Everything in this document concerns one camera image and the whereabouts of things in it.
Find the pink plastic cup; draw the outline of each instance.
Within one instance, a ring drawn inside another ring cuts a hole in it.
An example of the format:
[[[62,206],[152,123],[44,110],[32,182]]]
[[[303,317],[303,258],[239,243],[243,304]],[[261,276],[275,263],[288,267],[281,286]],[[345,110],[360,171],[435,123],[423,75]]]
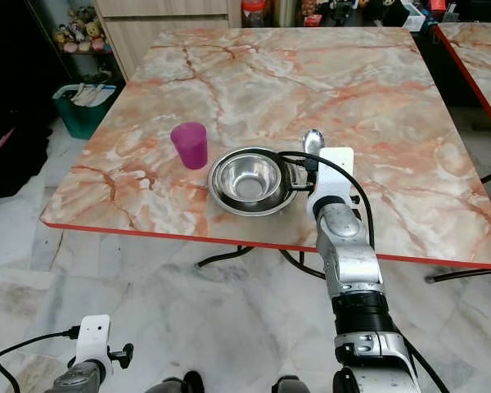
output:
[[[207,132],[200,123],[182,123],[171,132],[171,140],[183,164],[200,169],[207,164]]]

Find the bowl rim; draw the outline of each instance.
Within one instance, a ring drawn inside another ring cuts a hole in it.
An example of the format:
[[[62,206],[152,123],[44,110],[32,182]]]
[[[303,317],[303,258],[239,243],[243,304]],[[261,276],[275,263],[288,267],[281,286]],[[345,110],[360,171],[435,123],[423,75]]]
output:
[[[228,167],[229,164],[231,164],[233,161],[240,160],[241,158],[244,158],[246,156],[255,156],[255,157],[258,157],[260,160],[264,160],[264,161],[268,162],[271,165],[271,167],[275,169],[275,171],[277,173],[277,181],[274,183],[274,186],[272,187],[272,189],[268,193],[263,194],[262,196],[255,198],[255,199],[248,199],[248,198],[242,198],[242,197],[239,197],[236,195],[229,195],[229,193],[226,192],[227,190],[224,187],[222,187],[222,184],[223,184],[222,173],[226,169],[226,167]],[[272,160],[271,158],[269,158],[267,156],[263,156],[259,153],[246,152],[246,153],[242,153],[242,154],[237,154],[235,156],[231,156],[228,160],[221,161],[221,165],[218,167],[218,171],[216,174],[216,181],[217,181],[216,183],[217,183],[218,189],[221,192],[223,192],[226,195],[226,197],[228,197],[229,199],[233,199],[234,201],[237,201],[237,202],[255,203],[255,202],[264,201],[265,199],[269,198],[272,194],[277,192],[277,190],[280,188],[280,186],[282,184],[282,172],[280,171],[280,167],[278,166],[278,164],[274,160]]]
[[[216,179],[214,178],[214,176],[216,175],[215,172],[216,172],[216,169],[218,168],[219,163],[223,160],[226,160],[229,156],[234,156],[236,154],[240,154],[240,152],[247,152],[247,151],[251,151],[251,150],[267,151],[267,152],[272,153],[272,154],[277,154],[277,152],[274,151],[272,148],[264,147],[264,146],[238,147],[237,149],[228,151],[223,156],[220,156],[213,163],[213,165],[211,165],[211,168],[210,168],[209,173],[208,173],[209,194],[213,197],[214,201],[216,202],[216,204],[218,206],[222,207],[223,209],[225,209],[225,210],[227,210],[227,211],[229,211],[235,215],[241,215],[241,216],[245,216],[245,217],[261,217],[261,216],[265,216],[265,215],[271,215],[273,213],[278,212],[279,210],[282,210],[286,206],[288,206],[295,199],[296,195],[298,194],[298,191],[291,190],[290,192],[288,192],[288,195],[283,202],[281,202],[277,206],[274,206],[271,209],[261,210],[261,211],[246,211],[246,210],[236,209],[236,208],[228,205],[227,203],[225,203],[222,200],[222,198],[220,197],[220,195],[217,193],[217,189],[215,187],[216,186]],[[300,180],[300,173],[298,172],[298,170],[295,168],[294,165],[291,165],[291,164],[287,164],[287,168],[289,169],[289,172],[290,172],[291,182],[298,183]]]

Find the pink item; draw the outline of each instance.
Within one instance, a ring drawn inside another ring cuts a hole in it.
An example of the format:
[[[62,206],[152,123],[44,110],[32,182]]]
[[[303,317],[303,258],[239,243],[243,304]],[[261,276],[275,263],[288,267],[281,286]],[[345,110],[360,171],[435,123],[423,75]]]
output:
[[[171,132],[171,140],[183,164],[200,169],[207,164],[207,132],[200,123],[183,123]]]
[[[14,131],[15,131],[15,127],[10,129],[8,133],[6,133],[3,137],[0,138],[0,149],[2,148],[3,145],[6,144],[7,139],[11,137]]]
[[[89,52],[89,49],[91,49],[91,43],[89,41],[79,43],[79,52]]]
[[[95,52],[99,52],[104,48],[104,40],[101,38],[94,39],[92,41],[92,48]]]
[[[67,43],[64,45],[64,52],[74,53],[78,50],[79,46],[76,43]]]

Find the wooden cabinet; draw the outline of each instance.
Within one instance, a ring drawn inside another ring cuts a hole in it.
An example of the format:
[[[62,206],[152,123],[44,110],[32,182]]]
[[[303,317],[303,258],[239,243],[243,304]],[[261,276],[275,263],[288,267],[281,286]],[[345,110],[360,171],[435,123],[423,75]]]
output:
[[[96,0],[95,8],[129,79],[165,29],[240,27],[241,0]]]
[[[128,77],[133,75],[153,44],[158,33],[164,29],[228,27],[223,20],[107,20],[106,28],[116,43],[119,61],[124,65]]]

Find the marble table top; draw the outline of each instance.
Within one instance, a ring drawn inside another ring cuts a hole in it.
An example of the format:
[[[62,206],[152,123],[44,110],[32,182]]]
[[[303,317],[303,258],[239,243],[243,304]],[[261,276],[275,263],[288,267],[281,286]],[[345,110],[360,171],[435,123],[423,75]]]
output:
[[[209,162],[246,145],[299,150],[319,129],[355,151],[376,251],[491,267],[491,203],[411,35],[396,28],[163,32],[41,220],[55,228],[313,251],[305,195],[239,217],[182,166],[169,140],[205,125]]]
[[[491,117],[491,23],[438,26],[449,52]]]

